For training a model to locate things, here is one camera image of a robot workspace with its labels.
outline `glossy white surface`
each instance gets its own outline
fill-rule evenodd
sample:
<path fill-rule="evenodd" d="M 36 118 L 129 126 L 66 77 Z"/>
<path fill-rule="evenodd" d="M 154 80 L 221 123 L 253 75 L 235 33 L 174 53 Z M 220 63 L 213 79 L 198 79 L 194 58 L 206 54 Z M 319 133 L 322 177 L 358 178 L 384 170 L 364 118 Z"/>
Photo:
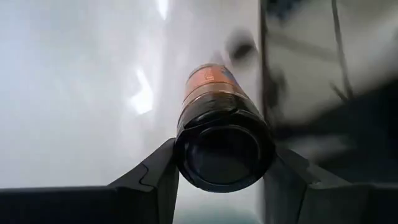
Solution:
<path fill-rule="evenodd" d="M 0 187 L 104 185 L 174 137 L 184 83 L 257 0 L 0 1 Z M 257 102 L 259 64 L 231 68 Z M 185 210 L 259 217 L 259 184 L 210 194 L 180 179 Z"/>

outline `cylindrical object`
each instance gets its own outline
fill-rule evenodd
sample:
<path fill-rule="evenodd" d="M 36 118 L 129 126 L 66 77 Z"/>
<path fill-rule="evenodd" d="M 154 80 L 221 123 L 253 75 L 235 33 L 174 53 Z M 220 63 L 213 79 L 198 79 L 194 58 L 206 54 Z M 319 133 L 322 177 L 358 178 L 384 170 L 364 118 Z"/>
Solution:
<path fill-rule="evenodd" d="M 174 154 L 191 184 L 243 189 L 264 175 L 274 151 L 267 123 L 228 69 L 206 64 L 190 75 Z"/>

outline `copper-colored band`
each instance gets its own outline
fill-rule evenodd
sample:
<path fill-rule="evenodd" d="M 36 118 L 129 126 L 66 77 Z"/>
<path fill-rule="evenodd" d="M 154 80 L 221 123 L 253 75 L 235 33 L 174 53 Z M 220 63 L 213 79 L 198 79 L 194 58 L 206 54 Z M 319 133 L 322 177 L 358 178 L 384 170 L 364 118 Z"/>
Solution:
<path fill-rule="evenodd" d="M 209 83 L 229 83 L 235 84 L 233 78 L 228 77 L 226 68 L 222 65 L 207 64 L 196 69 L 185 85 L 185 99 L 188 98 L 197 88 Z"/>
<path fill-rule="evenodd" d="M 195 68 L 195 69 L 193 70 L 193 72 L 191 72 L 191 74 L 189 74 L 189 77 L 191 78 L 193 74 L 195 74 L 197 71 L 199 71 L 199 70 L 201 70 L 201 69 L 203 69 L 203 68 L 212 67 L 212 66 L 220 66 L 220 65 L 218 65 L 218 64 L 216 64 L 216 63 L 207 63 L 207 64 L 204 64 L 204 65 L 200 65 L 199 67 Z"/>
<path fill-rule="evenodd" d="M 236 85 L 223 82 L 213 82 L 199 86 L 198 88 L 193 90 L 182 103 L 182 108 L 184 109 L 190 103 L 194 102 L 196 99 L 209 92 L 230 93 L 249 99 L 248 96 L 242 91 L 242 89 L 240 89 L 240 87 Z"/>

